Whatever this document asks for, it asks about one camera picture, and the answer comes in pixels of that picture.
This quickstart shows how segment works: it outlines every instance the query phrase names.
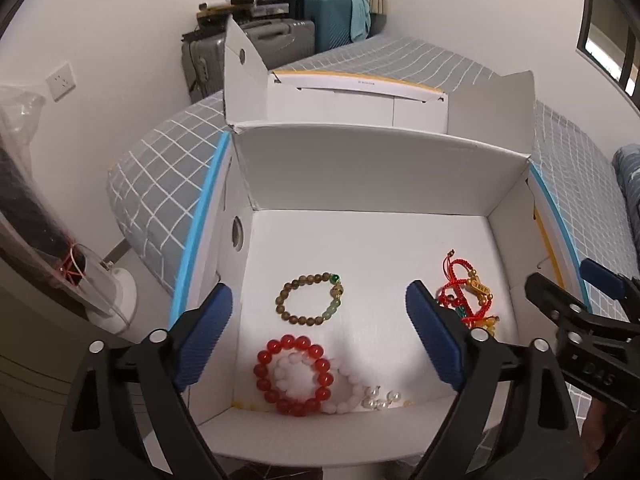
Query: teal suitcase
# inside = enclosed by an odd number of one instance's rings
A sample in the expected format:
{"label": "teal suitcase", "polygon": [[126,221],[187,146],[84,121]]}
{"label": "teal suitcase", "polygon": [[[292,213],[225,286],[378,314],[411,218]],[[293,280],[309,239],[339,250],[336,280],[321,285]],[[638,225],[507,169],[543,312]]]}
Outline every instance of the teal suitcase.
{"label": "teal suitcase", "polygon": [[351,0],[289,0],[289,15],[316,24],[316,54],[351,43]]}

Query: window frame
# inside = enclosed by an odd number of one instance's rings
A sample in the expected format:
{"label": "window frame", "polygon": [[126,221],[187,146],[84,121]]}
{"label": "window frame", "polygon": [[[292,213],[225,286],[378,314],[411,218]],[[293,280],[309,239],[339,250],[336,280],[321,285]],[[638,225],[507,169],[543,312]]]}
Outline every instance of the window frame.
{"label": "window frame", "polygon": [[578,50],[586,56],[593,64],[595,64],[600,71],[607,77],[609,80],[616,85],[618,88],[622,90],[622,93],[631,100],[631,102],[640,110],[640,70],[638,71],[638,75],[636,76],[636,86],[634,89],[633,95],[629,95],[626,92],[626,85],[631,76],[631,71],[633,67],[634,56],[636,54],[636,39],[640,41],[639,31],[636,30],[636,27],[629,19],[627,13],[624,11],[622,4],[620,4],[619,0],[614,0],[615,3],[620,8],[621,13],[625,17],[628,24],[628,33],[626,37],[626,50],[625,50],[625,60],[622,65],[622,73],[620,75],[620,80],[616,80],[605,68],[604,66],[590,53],[587,51],[586,45],[587,40],[589,39],[589,31],[591,28],[591,17],[593,15],[593,0],[584,0],[584,9],[582,11],[582,25],[580,26],[580,35],[578,37]]}

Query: electrical socket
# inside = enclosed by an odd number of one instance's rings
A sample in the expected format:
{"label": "electrical socket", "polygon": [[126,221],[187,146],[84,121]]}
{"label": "electrical socket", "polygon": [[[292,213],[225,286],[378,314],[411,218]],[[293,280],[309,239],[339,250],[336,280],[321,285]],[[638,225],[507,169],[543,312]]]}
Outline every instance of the electrical socket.
{"label": "electrical socket", "polygon": [[76,80],[71,70],[71,65],[67,62],[47,77],[47,85],[49,85],[51,97],[53,97],[55,102],[60,101],[60,99],[71,92],[76,87]]}

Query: clothing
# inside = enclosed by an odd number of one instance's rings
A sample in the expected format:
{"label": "clothing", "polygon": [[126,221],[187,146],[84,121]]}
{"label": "clothing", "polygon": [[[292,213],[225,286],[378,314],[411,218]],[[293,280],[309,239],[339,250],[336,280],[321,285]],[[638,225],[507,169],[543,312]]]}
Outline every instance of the clothing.
{"label": "clothing", "polygon": [[351,41],[366,40],[371,29],[369,0],[351,0]]}

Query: brown bead bracelet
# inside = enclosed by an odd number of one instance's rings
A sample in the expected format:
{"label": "brown bead bracelet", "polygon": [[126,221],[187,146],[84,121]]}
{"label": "brown bead bracelet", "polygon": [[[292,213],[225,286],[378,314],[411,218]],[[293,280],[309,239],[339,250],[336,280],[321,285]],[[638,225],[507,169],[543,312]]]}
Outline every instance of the brown bead bracelet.
{"label": "brown bead bracelet", "polygon": [[[292,316],[284,308],[284,300],[289,297],[289,293],[292,290],[296,290],[303,285],[313,285],[314,283],[330,282],[333,286],[330,294],[334,300],[331,302],[327,310],[322,313],[322,316],[317,317],[305,317],[305,316]],[[280,295],[276,298],[276,313],[280,314],[280,317],[284,321],[289,321],[292,325],[322,325],[325,321],[331,319],[340,306],[340,297],[344,292],[344,287],[340,283],[340,276],[337,274],[331,274],[325,272],[324,274],[310,274],[308,276],[300,276],[297,280],[292,280],[284,284],[284,287],[280,291]]]}

